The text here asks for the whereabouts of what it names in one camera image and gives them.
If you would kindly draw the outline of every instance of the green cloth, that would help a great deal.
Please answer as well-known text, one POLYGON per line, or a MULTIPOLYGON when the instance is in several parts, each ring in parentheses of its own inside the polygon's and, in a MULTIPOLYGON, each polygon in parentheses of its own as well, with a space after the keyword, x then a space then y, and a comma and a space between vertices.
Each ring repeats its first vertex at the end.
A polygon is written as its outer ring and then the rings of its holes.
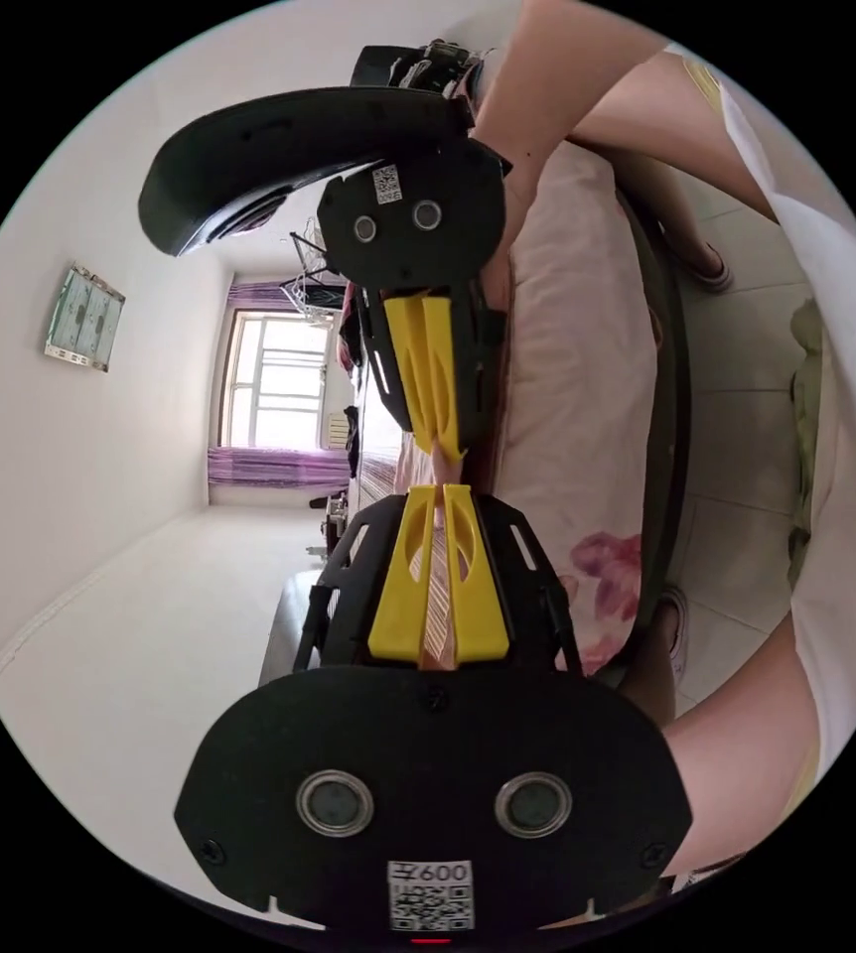
POLYGON ((805 360, 792 379, 791 391, 798 438, 799 487, 788 538, 788 582, 795 588, 812 532, 812 481, 822 395, 822 316, 814 300, 808 299, 792 315, 791 331, 805 351, 805 360))

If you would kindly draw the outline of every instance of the foot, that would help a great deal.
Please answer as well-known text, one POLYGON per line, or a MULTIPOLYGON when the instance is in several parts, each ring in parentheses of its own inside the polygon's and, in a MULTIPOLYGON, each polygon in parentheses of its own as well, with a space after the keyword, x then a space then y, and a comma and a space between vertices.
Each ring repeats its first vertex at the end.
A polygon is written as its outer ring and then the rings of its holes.
POLYGON ((673 256, 689 275, 709 291, 725 291, 733 282, 723 256, 709 242, 664 233, 673 256))
POLYGON ((686 671, 686 606, 678 589, 668 588, 663 592, 652 627, 666 642, 669 661, 673 668, 673 680, 679 685, 686 671))

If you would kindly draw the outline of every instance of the qr code sticker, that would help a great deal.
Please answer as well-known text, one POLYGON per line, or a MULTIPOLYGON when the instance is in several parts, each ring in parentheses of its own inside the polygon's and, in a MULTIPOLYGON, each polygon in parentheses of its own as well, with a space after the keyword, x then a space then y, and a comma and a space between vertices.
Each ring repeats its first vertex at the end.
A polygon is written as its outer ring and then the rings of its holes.
POLYGON ((471 863, 388 865, 391 928, 419 932, 455 932, 475 926, 471 863))
POLYGON ((375 183, 375 201, 379 205, 401 202, 401 183, 398 180, 397 166, 382 166, 371 173, 375 183))

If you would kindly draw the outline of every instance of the screw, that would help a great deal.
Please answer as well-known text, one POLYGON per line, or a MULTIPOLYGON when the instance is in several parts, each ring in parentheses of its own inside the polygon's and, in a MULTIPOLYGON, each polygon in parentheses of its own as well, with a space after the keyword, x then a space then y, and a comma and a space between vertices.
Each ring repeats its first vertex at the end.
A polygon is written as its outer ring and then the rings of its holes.
POLYGON ((448 707, 448 693, 443 688, 432 686, 425 696, 425 707, 429 712, 443 712, 448 707))
POLYGON ((650 871, 654 867, 659 867, 663 863, 663 860, 666 857, 666 845, 665 844, 650 844, 642 854, 640 854, 640 866, 646 870, 650 871))
POLYGON ((226 862, 226 854, 216 841, 203 841, 200 853, 208 864, 213 864, 215 867, 219 867, 226 862))

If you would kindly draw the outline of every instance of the purple curtain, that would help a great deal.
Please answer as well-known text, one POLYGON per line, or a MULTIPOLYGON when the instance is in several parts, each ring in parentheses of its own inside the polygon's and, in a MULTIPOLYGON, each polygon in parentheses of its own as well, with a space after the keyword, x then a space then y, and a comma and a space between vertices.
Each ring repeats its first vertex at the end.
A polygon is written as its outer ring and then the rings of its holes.
POLYGON ((233 308, 251 308, 254 311, 296 310, 278 281, 233 282, 229 286, 226 303, 233 308))
POLYGON ((349 455, 344 450, 248 450, 211 447, 210 483, 316 489, 328 496, 349 488, 349 455))

